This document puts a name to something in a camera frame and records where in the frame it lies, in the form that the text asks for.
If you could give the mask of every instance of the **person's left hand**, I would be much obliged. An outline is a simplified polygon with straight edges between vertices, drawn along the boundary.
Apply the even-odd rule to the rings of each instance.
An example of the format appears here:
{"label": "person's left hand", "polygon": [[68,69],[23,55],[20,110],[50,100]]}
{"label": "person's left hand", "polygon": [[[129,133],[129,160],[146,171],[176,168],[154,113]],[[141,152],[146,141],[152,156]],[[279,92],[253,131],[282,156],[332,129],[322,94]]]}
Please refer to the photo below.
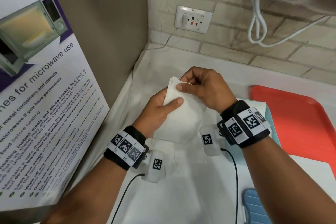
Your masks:
{"label": "person's left hand", "polygon": [[152,137],[154,132],[164,123],[167,115],[183,104],[183,98],[176,98],[169,104],[163,106],[166,94],[167,87],[153,95],[139,117],[132,124],[132,126],[146,138]]}

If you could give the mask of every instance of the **light blue object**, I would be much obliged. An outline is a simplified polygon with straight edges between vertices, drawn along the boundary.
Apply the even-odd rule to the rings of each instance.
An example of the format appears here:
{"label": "light blue object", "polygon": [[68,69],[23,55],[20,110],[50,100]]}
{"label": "light blue object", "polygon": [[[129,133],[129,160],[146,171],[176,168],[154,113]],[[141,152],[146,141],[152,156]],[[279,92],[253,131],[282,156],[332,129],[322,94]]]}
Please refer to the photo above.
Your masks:
{"label": "light blue object", "polygon": [[241,195],[246,224],[272,224],[255,189],[245,189]]}
{"label": "light blue object", "polygon": [[[274,127],[274,122],[273,122],[273,118],[272,118],[272,115],[271,115],[271,111],[270,111],[270,108],[267,105],[266,105],[265,119],[271,124],[271,130],[272,130],[271,137],[272,137],[272,139],[281,147],[277,132],[276,132],[275,127]],[[245,161],[245,158],[243,156],[243,152],[239,148],[238,145],[232,145],[231,146],[231,145],[229,145],[229,143],[227,141],[225,141],[225,148],[229,152],[231,152],[231,154],[232,154],[232,156],[233,156],[233,158],[234,158],[234,160],[237,164],[246,165],[246,161]],[[232,158],[230,157],[230,155],[227,152],[225,152],[225,156],[230,162],[233,162]]]}

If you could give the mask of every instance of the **forearm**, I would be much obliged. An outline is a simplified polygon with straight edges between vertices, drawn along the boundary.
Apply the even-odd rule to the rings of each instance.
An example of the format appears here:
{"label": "forearm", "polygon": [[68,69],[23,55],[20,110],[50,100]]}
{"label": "forearm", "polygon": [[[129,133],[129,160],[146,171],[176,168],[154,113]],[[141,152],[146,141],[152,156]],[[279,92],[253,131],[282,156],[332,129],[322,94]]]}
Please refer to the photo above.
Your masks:
{"label": "forearm", "polygon": [[336,204],[270,137],[243,149],[255,189],[274,224],[331,224]]}
{"label": "forearm", "polygon": [[103,157],[42,223],[106,224],[125,175],[125,170]]}

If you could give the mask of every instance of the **qr code sticker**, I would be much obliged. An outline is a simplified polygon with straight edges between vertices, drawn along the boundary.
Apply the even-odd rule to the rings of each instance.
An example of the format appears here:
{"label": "qr code sticker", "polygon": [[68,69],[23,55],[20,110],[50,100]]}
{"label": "qr code sticker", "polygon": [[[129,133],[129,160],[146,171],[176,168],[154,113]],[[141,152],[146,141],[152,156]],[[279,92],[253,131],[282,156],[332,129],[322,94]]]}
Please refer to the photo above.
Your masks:
{"label": "qr code sticker", "polygon": [[162,165],[162,160],[155,158],[154,163],[153,163],[153,168],[157,170],[161,170],[161,165]]}
{"label": "qr code sticker", "polygon": [[132,147],[133,145],[127,141],[126,139],[119,145],[119,149],[122,150],[124,153],[127,153],[129,151],[129,149]]}
{"label": "qr code sticker", "polygon": [[123,139],[123,137],[120,134],[116,134],[115,137],[111,140],[111,143],[117,146],[121,139]]}
{"label": "qr code sticker", "polygon": [[212,139],[210,135],[202,135],[204,145],[212,144]]}
{"label": "qr code sticker", "polygon": [[254,114],[259,118],[259,120],[261,120],[261,122],[266,121],[266,119],[264,118],[264,116],[262,116],[260,112],[255,112]]}
{"label": "qr code sticker", "polygon": [[135,162],[140,156],[140,153],[141,152],[137,148],[133,147],[132,150],[128,153],[128,157]]}
{"label": "qr code sticker", "polygon": [[233,135],[234,138],[236,138],[237,136],[239,136],[242,133],[242,130],[240,129],[240,127],[238,126],[238,124],[235,122],[233,123],[231,126],[228,127],[229,131],[231,132],[231,134]]}
{"label": "qr code sticker", "polygon": [[251,114],[250,116],[247,116],[243,120],[250,129],[253,129],[260,125],[260,122],[256,119],[256,117],[254,117],[253,114]]}

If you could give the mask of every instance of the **white cable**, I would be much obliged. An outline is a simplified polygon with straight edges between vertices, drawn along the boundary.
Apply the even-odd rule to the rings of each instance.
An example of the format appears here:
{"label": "white cable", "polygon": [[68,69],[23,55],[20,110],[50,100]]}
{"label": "white cable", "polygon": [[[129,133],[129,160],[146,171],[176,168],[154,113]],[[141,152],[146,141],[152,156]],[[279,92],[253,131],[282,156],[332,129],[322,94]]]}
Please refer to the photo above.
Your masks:
{"label": "white cable", "polygon": [[[180,29],[183,29],[183,28],[187,25],[187,22],[188,22],[188,17],[187,17],[186,15],[183,15],[183,17],[182,17],[182,26],[181,26],[180,28],[178,28],[174,33],[172,33],[172,34],[168,37],[166,43],[165,43],[162,47],[143,50],[143,51],[140,53],[140,55],[141,55],[143,52],[146,52],[146,51],[149,51],[149,50],[158,50],[158,49],[165,48],[166,45],[168,44],[169,40],[171,39],[171,37],[172,37],[173,35],[175,35]],[[126,105],[126,106],[129,106],[130,103],[131,103],[131,99],[132,99],[132,89],[133,89],[133,82],[134,82],[134,70],[132,70],[132,84],[131,84],[131,90],[130,90],[130,93],[129,93],[129,95],[128,95],[127,105]],[[105,152],[105,149],[104,149],[104,151],[103,151],[101,154],[98,155],[97,158],[95,158],[95,160],[92,162],[92,164],[90,165],[90,167],[89,167],[89,169],[88,169],[87,172],[89,172],[89,171],[90,171],[90,170],[91,170],[91,169],[98,163],[98,161],[103,157],[104,152]]]}
{"label": "white cable", "polygon": [[[307,26],[301,28],[300,30],[294,32],[293,34],[287,36],[286,38],[273,43],[273,44],[263,44],[262,41],[265,39],[266,34],[267,34],[267,25],[266,22],[263,18],[263,15],[260,11],[260,0],[251,0],[252,1],[252,7],[253,7],[253,17],[252,17],[252,21],[248,30],[248,38],[249,41],[253,44],[259,44],[262,47],[273,47],[275,45],[278,44],[282,44],[283,42],[287,41],[288,39],[291,39],[293,37],[295,37],[296,35],[300,34],[301,32],[305,31],[306,29],[310,28],[311,26],[325,21],[326,19],[330,18],[330,16],[323,16],[321,18],[319,18],[318,20],[313,21],[312,23],[308,24]],[[254,27],[254,24],[256,24],[256,40],[252,39],[252,29]],[[261,28],[263,30],[262,36],[260,37],[260,24],[261,24]]]}

